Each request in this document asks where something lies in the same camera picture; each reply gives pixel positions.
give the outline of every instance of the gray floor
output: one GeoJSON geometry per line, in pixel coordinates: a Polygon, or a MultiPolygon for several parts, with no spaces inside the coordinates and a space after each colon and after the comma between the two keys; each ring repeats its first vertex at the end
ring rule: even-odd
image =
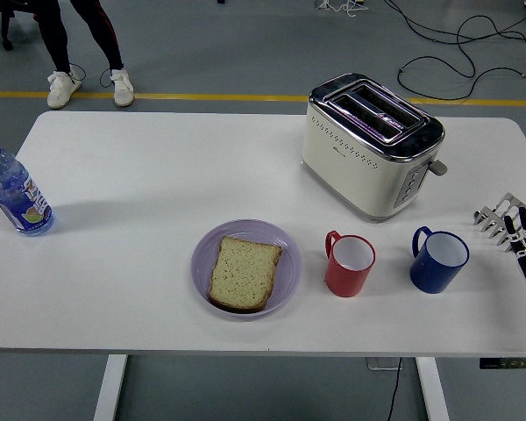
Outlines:
{"type": "MultiPolygon", "coordinates": [[[[469,72],[455,46],[420,39],[380,0],[366,0],[370,9],[356,18],[315,11],[313,0],[102,3],[138,93],[305,96],[331,77],[358,72],[403,97],[417,98],[397,83],[398,69],[407,61],[436,55],[469,72]]],[[[522,0],[397,3],[423,25],[448,32],[478,14],[490,16],[500,29],[526,17],[522,0]]],[[[71,60],[87,72],[82,92],[109,92],[99,83],[107,68],[101,51],[68,0],[60,4],[71,60]]],[[[526,35],[526,20],[514,29],[526,35]]],[[[481,36],[491,31],[488,21],[478,20],[462,33],[481,36]]],[[[455,39],[440,34],[435,38],[455,39]]],[[[14,44],[10,52],[2,49],[0,39],[0,143],[16,153],[36,117],[48,110],[46,78],[53,69],[31,16],[18,13],[12,19],[10,39],[14,44]],[[17,94],[10,97],[4,92],[17,94]]],[[[526,47],[521,41],[492,37],[464,49],[472,55],[478,74],[492,67],[526,74],[526,47]]],[[[471,86],[471,81],[458,79],[433,62],[415,63],[404,77],[433,96],[462,95],[471,86]]],[[[137,99],[119,111],[303,114],[306,109],[304,101],[252,99],[137,99]]],[[[526,103],[506,103],[526,101],[522,77],[507,71],[487,75],[471,99],[481,102],[422,107],[437,116],[511,118],[526,135],[526,103]]],[[[75,97],[65,108],[116,109],[110,99],[90,97],[75,97]]],[[[96,354],[0,353],[0,420],[92,419],[105,361],[96,354]]],[[[479,370],[477,359],[437,362],[451,421],[526,420],[526,370],[479,370]]],[[[387,418],[394,385],[394,372],[370,372],[364,359],[141,355],[128,362],[117,419],[382,420],[387,418]]],[[[404,360],[393,419],[426,419],[410,359],[404,360]]]]}

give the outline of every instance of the cup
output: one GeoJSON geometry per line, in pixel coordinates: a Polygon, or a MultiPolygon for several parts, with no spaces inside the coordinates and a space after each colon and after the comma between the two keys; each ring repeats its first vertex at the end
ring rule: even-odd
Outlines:
{"type": "Polygon", "coordinates": [[[338,296],[356,296],[376,261],[374,247],[358,235],[331,231],[325,237],[325,283],[338,296]]]}
{"type": "Polygon", "coordinates": [[[411,281],[424,292],[444,291],[470,258],[470,251],[460,237],[451,232],[432,232],[422,226],[413,235],[411,244],[415,261],[409,270],[411,281]],[[419,250],[419,237],[427,238],[419,250]]]}

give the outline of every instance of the power cord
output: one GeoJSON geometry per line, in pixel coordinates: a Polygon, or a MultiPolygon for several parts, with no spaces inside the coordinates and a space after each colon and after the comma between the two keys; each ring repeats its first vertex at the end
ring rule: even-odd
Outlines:
{"type": "Polygon", "coordinates": [[[470,43],[470,42],[474,42],[474,41],[478,41],[478,40],[482,40],[482,39],[489,39],[489,38],[492,38],[494,36],[499,36],[499,37],[506,38],[506,39],[522,40],[524,42],[525,46],[526,46],[526,37],[521,32],[510,31],[511,28],[513,28],[516,25],[519,25],[521,22],[526,20],[526,18],[516,22],[515,24],[512,24],[511,26],[508,26],[507,28],[505,28],[503,30],[498,30],[495,22],[490,17],[488,17],[486,15],[475,15],[475,16],[472,16],[472,17],[466,19],[466,21],[464,21],[464,23],[462,23],[462,25],[459,27],[457,32],[447,32],[447,31],[440,31],[440,30],[437,30],[437,29],[429,28],[428,26],[424,26],[424,25],[418,24],[414,20],[410,19],[407,15],[405,15],[405,13],[402,11],[402,9],[397,4],[395,4],[395,2],[393,0],[384,0],[384,3],[386,3],[393,10],[397,11],[398,13],[400,13],[403,16],[403,18],[405,19],[405,21],[406,21],[407,25],[409,26],[409,28],[411,29],[411,31],[413,31],[414,33],[416,33],[420,37],[422,37],[424,39],[428,39],[428,40],[433,41],[433,42],[440,43],[440,44],[451,45],[451,46],[458,46],[458,49],[467,58],[468,62],[470,63],[470,66],[472,68],[471,74],[466,74],[466,73],[463,73],[463,72],[460,72],[459,70],[457,70],[449,62],[447,62],[447,61],[445,61],[443,59],[440,59],[438,57],[434,57],[434,56],[431,56],[431,55],[426,55],[426,56],[423,56],[423,57],[417,57],[416,59],[408,61],[406,64],[404,64],[403,66],[401,66],[399,68],[399,71],[398,71],[398,74],[397,74],[397,81],[404,89],[406,89],[406,90],[408,90],[410,92],[413,92],[414,94],[417,94],[419,96],[424,96],[424,97],[431,98],[431,99],[437,99],[437,100],[443,100],[443,101],[458,101],[458,100],[461,100],[461,99],[468,98],[473,93],[473,90],[474,90],[475,85],[477,84],[478,80],[483,75],[486,75],[487,73],[490,73],[490,72],[494,72],[494,71],[497,71],[497,70],[507,70],[507,71],[511,71],[511,72],[517,73],[519,76],[521,76],[524,79],[526,79],[526,74],[524,74],[522,72],[519,72],[516,69],[506,68],[506,67],[490,68],[489,70],[486,70],[486,71],[482,72],[480,75],[478,75],[477,77],[475,77],[477,75],[477,69],[475,67],[475,64],[473,63],[472,58],[462,48],[462,46],[464,44],[467,44],[467,43],[470,43]],[[465,35],[461,34],[461,31],[462,31],[462,29],[464,28],[464,26],[466,24],[468,24],[470,21],[472,21],[474,19],[480,19],[480,18],[488,20],[491,23],[491,25],[492,25],[492,27],[494,29],[494,32],[486,34],[486,35],[483,35],[483,36],[480,36],[480,37],[468,37],[468,36],[465,36],[465,35]],[[424,29],[426,31],[430,31],[430,32],[438,33],[438,34],[443,34],[443,35],[453,36],[453,37],[456,37],[456,40],[455,41],[442,41],[442,40],[439,40],[439,39],[428,37],[428,36],[420,33],[414,26],[422,28],[422,29],[424,29]],[[413,90],[413,89],[409,88],[402,81],[403,70],[404,70],[404,68],[406,68],[411,63],[414,63],[416,61],[421,61],[421,60],[440,61],[443,64],[445,64],[445,66],[450,68],[453,72],[457,73],[458,75],[460,75],[462,77],[465,77],[467,79],[473,79],[475,77],[469,92],[466,95],[464,95],[464,96],[458,96],[458,97],[452,97],[452,98],[442,98],[442,97],[439,97],[439,96],[430,96],[430,95],[424,94],[423,92],[419,92],[417,90],[413,90]]]}
{"type": "Polygon", "coordinates": [[[346,0],[345,4],[342,4],[341,6],[335,8],[330,3],[330,0],[323,0],[320,2],[317,2],[316,4],[319,4],[316,6],[316,9],[332,9],[333,11],[346,11],[347,15],[349,15],[351,18],[356,18],[356,14],[351,14],[352,11],[367,11],[368,8],[362,5],[362,1],[358,0],[346,0]]]}
{"type": "Polygon", "coordinates": [[[103,77],[105,76],[105,74],[107,72],[110,72],[111,69],[110,68],[106,68],[103,73],[99,76],[99,84],[102,85],[102,88],[109,88],[109,86],[111,86],[113,84],[113,81],[110,79],[109,80],[109,83],[107,85],[104,85],[103,84],[103,77]]]}
{"type": "Polygon", "coordinates": [[[82,71],[82,73],[83,73],[83,76],[82,76],[80,79],[78,79],[78,78],[75,77],[74,75],[70,76],[70,79],[72,79],[72,80],[74,80],[74,81],[81,82],[81,81],[83,81],[83,80],[86,78],[86,71],[83,69],[82,66],[79,66],[79,65],[77,65],[77,64],[75,64],[75,63],[68,63],[68,64],[69,64],[70,66],[76,66],[76,67],[79,68],[79,69],[82,71]]]}
{"type": "Polygon", "coordinates": [[[397,392],[397,387],[400,383],[400,372],[402,371],[402,357],[400,357],[400,362],[397,365],[397,376],[395,377],[395,387],[394,394],[392,395],[392,403],[389,407],[389,415],[387,416],[387,421],[392,419],[392,414],[394,413],[394,403],[395,403],[395,393],[397,392]]]}

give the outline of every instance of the white sneaker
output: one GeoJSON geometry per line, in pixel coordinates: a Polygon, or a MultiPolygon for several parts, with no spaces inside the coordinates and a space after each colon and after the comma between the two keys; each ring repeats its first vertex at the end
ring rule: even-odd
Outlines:
{"type": "Polygon", "coordinates": [[[72,93],[82,86],[82,81],[75,78],[72,66],[70,66],[69,75],[65,72],[53,72],[47,80],[51,83],[51,92],[46,103],[53,110],[64,107],[70,100],[72,93]]]}
{"type": "Polygon", "coordinates": [[[126,70],[111,70],[111,78],[115,85],[115,103],[119,107],[131,105],[134,101],[134,88],[126,70]]]}

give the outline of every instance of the white toaster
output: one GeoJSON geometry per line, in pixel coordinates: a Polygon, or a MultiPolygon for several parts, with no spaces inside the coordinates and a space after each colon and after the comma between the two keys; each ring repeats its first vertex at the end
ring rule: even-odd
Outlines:
{"type": "Polygon", "coordinates": [[[309,95],[302,159],[372,221],[416,197],[444,139],[438,120],[364,75],[327,81],[309,95]]]}

